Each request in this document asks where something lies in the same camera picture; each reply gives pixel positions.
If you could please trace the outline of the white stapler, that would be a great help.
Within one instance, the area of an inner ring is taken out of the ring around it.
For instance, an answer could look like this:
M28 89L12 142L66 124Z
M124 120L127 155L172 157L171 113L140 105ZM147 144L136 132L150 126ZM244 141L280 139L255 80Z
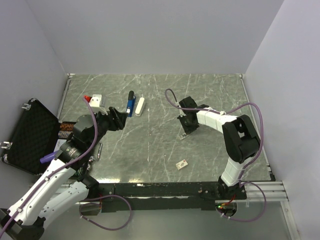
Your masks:
M142 112L145 107L145 103L146 103L146 99L144 97L140 97L135 109L135 115L137 117L140 117L142 115Z

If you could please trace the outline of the blue black stapler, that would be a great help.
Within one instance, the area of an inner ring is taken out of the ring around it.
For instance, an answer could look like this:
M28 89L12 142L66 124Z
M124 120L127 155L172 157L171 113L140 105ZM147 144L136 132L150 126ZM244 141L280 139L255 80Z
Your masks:
M126 113L128 117L132 117L135 102L136 102L135 92L133 90L130 90L128 93L127 106L126 106Z

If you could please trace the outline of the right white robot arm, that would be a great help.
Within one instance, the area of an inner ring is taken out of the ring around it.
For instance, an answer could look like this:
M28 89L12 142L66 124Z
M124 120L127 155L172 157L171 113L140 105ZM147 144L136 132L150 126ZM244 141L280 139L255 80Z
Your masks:
M228 155L227 164L218 179L218 193L223 199L231 198L240 185L247 165L261 152L261 139L248 115L234 116L217 112L206 104L197 105L190 96L176 103L184 135L200 126L207 126L223 134Z

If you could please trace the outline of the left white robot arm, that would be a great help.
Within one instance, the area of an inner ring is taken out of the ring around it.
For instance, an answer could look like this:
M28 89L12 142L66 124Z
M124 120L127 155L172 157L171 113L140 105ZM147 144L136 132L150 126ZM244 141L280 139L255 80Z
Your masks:
M60 147L45 173L10 208L0 210L1 234L13 240L38 240L49 224L76 202L93 201L99 194L99 182L81 175L66 191L53 195L92 156L95 146L107 131L125 127L127 113L114 107L107 111L89 110L73 126L68 140Z

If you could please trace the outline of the small white staple box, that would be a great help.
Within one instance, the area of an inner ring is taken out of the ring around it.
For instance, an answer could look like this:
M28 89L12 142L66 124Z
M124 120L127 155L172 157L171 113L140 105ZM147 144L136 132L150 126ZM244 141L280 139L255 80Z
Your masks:
M183 140L183 139L185 139L187 136L188 136L188 135L187 135L186 133L182 133L182 134L180 134L178 137L179 137L180 140Z

